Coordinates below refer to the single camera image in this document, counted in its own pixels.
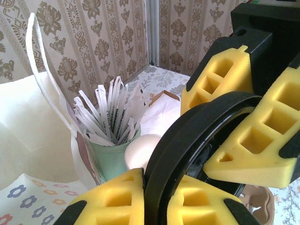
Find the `wrapped straw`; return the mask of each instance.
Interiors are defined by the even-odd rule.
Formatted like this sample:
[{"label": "wrapped straw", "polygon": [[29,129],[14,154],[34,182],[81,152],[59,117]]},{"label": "wrapped straw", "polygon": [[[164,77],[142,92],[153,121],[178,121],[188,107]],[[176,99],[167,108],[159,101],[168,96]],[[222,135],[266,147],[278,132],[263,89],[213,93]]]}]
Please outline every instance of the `wrapped straw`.
[{"label": "wrapped straw", "polygon": [[99,85],[95,91],[98,109],[82,90],[79,94],[88,109],[80,97],[74,98],[75,115],[86,130],[85,138],[101,146],[121,145],[132,140],[150,102],[142,86],[138,84],[129,95],[128,85],[124,85],[118,76],[110,82],[108,98],[103,85]]}]

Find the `cup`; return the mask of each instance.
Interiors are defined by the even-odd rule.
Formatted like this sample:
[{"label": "cup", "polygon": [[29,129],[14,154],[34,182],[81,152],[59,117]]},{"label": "cup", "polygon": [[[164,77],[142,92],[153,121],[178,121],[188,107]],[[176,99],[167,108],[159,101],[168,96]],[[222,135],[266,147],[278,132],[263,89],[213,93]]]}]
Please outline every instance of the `cup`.
[{"label": "cup", "polygon": [[104,176],[105,181],[109,181],[127,171],[124,160],[124,153],[127,146],[141,135],[141,128],[137,130],[133,139],[127,143],[118,146],[101,146],[90,142],[94,152],[99,169]]},{"label": "cup", "polygon": [[125,151],[127,169],[144,168],[146,170],[148,161],[160,138],[159,135],[142,135],[132,141]]}]

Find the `floral wallpaper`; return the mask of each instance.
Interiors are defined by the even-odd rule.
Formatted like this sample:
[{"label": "floral wallpaper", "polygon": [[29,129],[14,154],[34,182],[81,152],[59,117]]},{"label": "floral wallpaper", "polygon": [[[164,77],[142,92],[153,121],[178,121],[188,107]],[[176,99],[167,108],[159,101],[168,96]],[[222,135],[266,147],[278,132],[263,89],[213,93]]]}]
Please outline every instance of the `floral wallpaper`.
[{"label": "floral wallpaper", "polygon": [[159,0],[160,67],[192,75],[211,44],[233,29],[230,12],[248,0]]},{"label": "floral wallpaper", "polygon": [[[32,74],[25,50],[27,20],[36,13],[50,70],[69,102],[116,76],[148,64],[144,0],[0,0],[0,83]],[[37,40],[33,51],[44,71]]]}]

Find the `mint green cup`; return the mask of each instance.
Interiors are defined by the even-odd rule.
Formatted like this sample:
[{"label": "mint green cup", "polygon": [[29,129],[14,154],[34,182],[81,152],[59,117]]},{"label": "mint green cup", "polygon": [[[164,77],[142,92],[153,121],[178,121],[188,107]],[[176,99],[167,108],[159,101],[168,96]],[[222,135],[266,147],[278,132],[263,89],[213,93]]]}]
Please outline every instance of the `mint green cup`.
[{"label": "mint green cup", "polygon": [[105,181],[109,181],[127,171],[124,154],[127,146],[141,135],[141,128],[137,130],[133,139],[125,144],[106,147],[90,142],[100,171]]}]

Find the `blue flower print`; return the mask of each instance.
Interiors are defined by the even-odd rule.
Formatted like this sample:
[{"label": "blue flower print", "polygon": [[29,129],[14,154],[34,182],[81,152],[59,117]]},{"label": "blue flower print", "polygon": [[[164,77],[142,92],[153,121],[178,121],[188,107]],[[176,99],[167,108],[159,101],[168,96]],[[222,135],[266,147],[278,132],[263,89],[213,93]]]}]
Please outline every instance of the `blue flower print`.
[{"label": "blue flower print", "polygon": [[7,196],[8,198],[17,198],[19,197],[24,191],[26,190],[26,187],[24,187],[23,184],[21,184],[18,187],[15,187],[10,190],[9,195]]},{"label": "blue flower print", "polygon": [[42,206],[42,207],[34,210],[32,218],[38,218],[38,217],[40,217],[46,211],[46,209],[47,208],[45,206]]},{"label": "blue flower print", "polygon": [[37,201],[37,198],[34,195],[30,196],[29,198],[25,198],[22,201],[22,204],[20,205],[20,208],[29,208],[36,201]]},{"label": "blue flower print", "polygon": [[47,225],[47,224],[49,224],[52,220],[54,220],[54,216],[51,214],[51,215],[49,215],[49,216],[47,216],[47,217],[45,217],[45,218],[43,219],[43,222],[41,223],[41,225]]}]

